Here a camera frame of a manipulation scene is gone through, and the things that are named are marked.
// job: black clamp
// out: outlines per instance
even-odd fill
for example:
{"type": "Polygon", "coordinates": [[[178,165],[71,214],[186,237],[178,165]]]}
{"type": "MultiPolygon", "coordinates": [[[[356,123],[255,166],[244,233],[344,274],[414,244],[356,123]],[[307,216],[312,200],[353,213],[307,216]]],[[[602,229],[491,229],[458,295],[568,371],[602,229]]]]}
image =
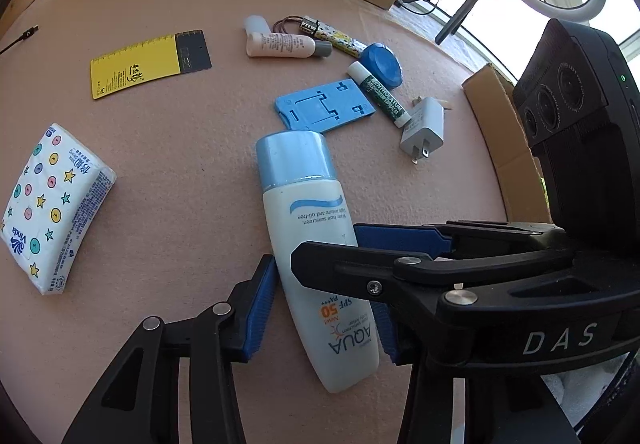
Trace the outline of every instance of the black clamp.
{"type": "MultiPolygon", "coordinates": [[[[640,258],[582,247],[548,224],[354,230],[359,247],[305,242],[292,270],[302,285],[371,300],[385,352],[412,366],[398,444],[449,443],[454,377],[465,382],[465,444],[579,442],[540,374],[640,347],[640,258]]],[[[231,363],[258,349],[276,276],[264,256],[196,318],[145,319],[63,444],[177,444],[180,358],[191,359],[193,443],[244,444],[231,363]]]]}
{"type": "Polygon", "coordinates": [[[449,442],[453,377],[465,378],[465,444],[579,442],[540,374],[638,349],[640,258],[549,224],[354,228],[360,247],[305,242],[292,271],[371,300],[385,352],[412,365],[399,444],[449,442]]]}
{"type": "Polygon", "coordinates": [[[265,255],[226,302],[192,319],[146,318],[120,349],[76,415],[63,444],[177,444],[178,365],[190,358],[194,444],[244,444],[231,363],[247,363],[262,341],[278,271],[265,255]]]}

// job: metal screw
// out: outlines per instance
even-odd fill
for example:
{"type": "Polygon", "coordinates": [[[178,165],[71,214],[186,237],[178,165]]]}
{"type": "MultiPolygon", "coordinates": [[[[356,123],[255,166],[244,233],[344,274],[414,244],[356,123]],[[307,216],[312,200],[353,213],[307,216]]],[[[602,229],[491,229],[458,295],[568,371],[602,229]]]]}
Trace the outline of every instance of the metal screw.
{"type": "Polygon", "coordinates": [[[160,320],[155,316],[151,316],[142,322],[142,328],[145,330],[156,330],[160,326],[160,320]]]}
{"type": "Polygon", "coordinates": [[[218,316],[224,316],[225,314],[229,314],[231,312],[231,305],[225,301],[221,301],[220,303],[216,303],[213,306],[213,313],[218,316]]]}
{"type": "Polygon", "coordinates": [[[444,299],[453,305],[471,305],[478,301],[478,295],[470,290],[458,289],[446,292],[444,299]]]}
{"type": "Polygon", "coordinates": [[[398,264],[407,264],[407,265],[415,265],[421,262],[420,258],[416,258],[415,256],[403,256],[402,258],[398,258],[398,264]]]}
{"type": "Polygon", "coordinates": [[[382,294],[382,284],[377,280],[371,280],[367,283],[367,292],[372,296],[379,296],[382,294]]]}

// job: cardboard box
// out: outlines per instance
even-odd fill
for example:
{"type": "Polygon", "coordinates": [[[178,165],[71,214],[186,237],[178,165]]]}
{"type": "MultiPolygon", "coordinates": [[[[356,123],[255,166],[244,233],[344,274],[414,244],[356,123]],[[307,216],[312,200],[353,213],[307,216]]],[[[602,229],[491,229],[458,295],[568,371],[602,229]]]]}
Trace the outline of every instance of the cardboard box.
{"type": "Polygon", "coordinates": [[[513,85],[486,65],[462,83],[494,163],[507,219],[552,223],[534,157],[513,107],[513,85]]]}

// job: pink tabletop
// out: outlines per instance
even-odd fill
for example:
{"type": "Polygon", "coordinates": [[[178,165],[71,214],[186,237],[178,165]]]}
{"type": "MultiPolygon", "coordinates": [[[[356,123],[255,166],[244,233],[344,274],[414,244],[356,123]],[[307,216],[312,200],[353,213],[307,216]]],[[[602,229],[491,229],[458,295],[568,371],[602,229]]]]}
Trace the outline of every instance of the pink tabletop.
{"type": "MultiPolygon", "coordinates": [[[[199,314],[226,299],[270,252],[254,143],[283,129],[275,98],[344,79],[353,59],[341,52],[248,58],[242,22],[249,14],[270,23],[308,14],[365,43],[384,42],[404,69],[394,94],[405,106],[418,95],[451,102],[444,146],[418,166],[381,112],[328,133],[354,222],[505,219],[491,159],[460,87],[470,71],[378,8],[359,0],[37,0],[2,42],[40,25],[0,57],[0,198],[8,200],[52,122],[118,175],[61,296],[40,296],[0,247],[0,380],[44,444],[61,441],[142,319],[199,314]],[[212,69],[92,100],[91,58],[200,28],[212,69]]],[[[234,366],[247,442],[391,444],[409,372],[383,354],[374,376],[328,394],[278,291],[261,350],[234,366]]],[[[180,433],[188,442],[188,392],[180,391],[180,433]]]]}

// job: blue round container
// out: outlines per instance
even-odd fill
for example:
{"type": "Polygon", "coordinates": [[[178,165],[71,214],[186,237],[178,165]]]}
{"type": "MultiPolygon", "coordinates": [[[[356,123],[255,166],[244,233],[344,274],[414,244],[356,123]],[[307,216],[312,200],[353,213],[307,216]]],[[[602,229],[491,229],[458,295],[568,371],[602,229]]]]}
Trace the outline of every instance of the blue round container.
{"type": "Polygon", "coordinates": [[[358,61],[389,90],[402,84],[402,68],[398,58],[386,45],[372,43],[363,50],[358,61]]]}

